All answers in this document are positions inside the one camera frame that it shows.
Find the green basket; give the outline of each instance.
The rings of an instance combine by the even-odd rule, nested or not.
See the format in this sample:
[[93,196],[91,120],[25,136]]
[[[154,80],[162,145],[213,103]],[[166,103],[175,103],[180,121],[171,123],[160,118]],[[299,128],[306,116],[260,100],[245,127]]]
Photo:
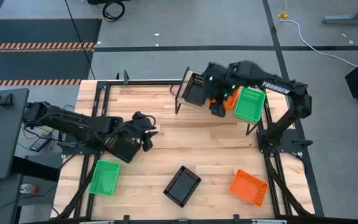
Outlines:
[[119,163],[99,160],[92,177],[91,194],[112,196],[119,173]]
[[249,123],[257,123],[262,115],[266,93],[253,88],[243,88],[234,115]]

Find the orange basket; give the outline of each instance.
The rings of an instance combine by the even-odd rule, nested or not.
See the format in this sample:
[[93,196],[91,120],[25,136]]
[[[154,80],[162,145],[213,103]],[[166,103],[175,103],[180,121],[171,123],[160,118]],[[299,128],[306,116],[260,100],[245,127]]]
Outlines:
[[223,101],[223,105],[224,105],[224,109],[229,110],[229,109],[233,109],[234,105],[236,104],[237,98],[239,96],[239,93],[241,92],[241,86],[233,93],[233,95],[229,96],[227,98],[227,100]]
[[233,183],[231,183],[230,191],[250,203],[261,207],[267,187],[268,184],[265,182],[239,169]]

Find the black plastic basket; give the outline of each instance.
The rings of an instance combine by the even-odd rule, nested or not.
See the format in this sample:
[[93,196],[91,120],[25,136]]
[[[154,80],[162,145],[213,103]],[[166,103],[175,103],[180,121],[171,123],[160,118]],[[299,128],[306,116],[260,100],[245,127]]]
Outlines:
[[140,144],[132,139],[110,138],[106,143],[106,151],[126,163],[130,163],[139,149]]
[[164,194],[183,208],[200,182],[201,178],[186,167],[181,166],[165,188]]
[[182,97],[189,103],[203,106],[206,101],[204,95],[204,77],[197,73],[191,74]]

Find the wooden surface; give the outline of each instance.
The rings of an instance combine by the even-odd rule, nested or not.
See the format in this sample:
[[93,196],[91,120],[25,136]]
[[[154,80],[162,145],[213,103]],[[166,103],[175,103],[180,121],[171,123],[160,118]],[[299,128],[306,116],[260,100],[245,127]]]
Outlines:
[[[76,112],[90,115],[96,81],[82,81]],[[281,94],[267,93],[273,121],[287,110]],[[257,207],[230,193],[236,170],[242,169],[267,182],[263,155],[259,152],[255,132],[245,136],[247,124],[222,119],[209,111],[182,105],[175,114],[175,97],[169,86],[113,86],[110,90],[108,115],[130,119],[135,111],[155,116],[160,131],[153,137],[149,152],[139,150],[130,164],[106,153],[101,159],[120,162],[121,171],[112,197],[95,195],[93,220],[217,219],[272,218],[270,192],[262,207]],[[83,156],[76,156],[60,173],[55,208],[61,212],[78,188]],[[310,212],[313,204],[306,182],[303,164],[288,154],[282,154],[282,164],[288,188]],[[180,166],[186,166],[202,181],[184,208],[180,208],[162,192]],[[283,213],[282,196],[278,200]],[[85,214],[88,191],[84,194],[81,214]]]

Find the concrete floor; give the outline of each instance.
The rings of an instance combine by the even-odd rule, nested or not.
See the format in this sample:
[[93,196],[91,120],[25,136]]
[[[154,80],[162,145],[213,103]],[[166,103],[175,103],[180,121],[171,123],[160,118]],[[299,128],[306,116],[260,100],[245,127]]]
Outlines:
[[[99,17],[96,6],[68,0],[74,17]],[[296,25],[277,18],[283,0],[268,0],[280,45],[303,46]],[[259,0],[131,0],[124,2],[125,16],[113,23],[103,21],[98,47],[144,47],[181,45],[262,45],[272,38]],[[290,19],[300,23],[303,37],[312,45],[358,45],[358,26],[325,25],[325,15],[352,14],[353,0],[289,1]],[[64,0],[5,0],[0,17],[68,17]],[[328,52],[358,63],[358,51]],[[313,113],[302,120],[324,214],[327,217],[358,218],[358,105],[344,77],[354,67],[315,52],[283,52],[290,78],[309,84]],[[186,66],[202,72],[207,62],[227,65],[253,60],[264,70],[280,75],[274,51],[181,51],[97,52],[92,68],[98,79],[113,79],[126,69],[135,78],[181,78]],[[73,105],[78,86],[28,86],[29,101]],[[20,136],[19,142],[29,146]],[[58,147],[41,153],[58,152]],[[32,152],[17,148],[18,156]],[[46,220],[50,205],[24,207],[21,223]]]

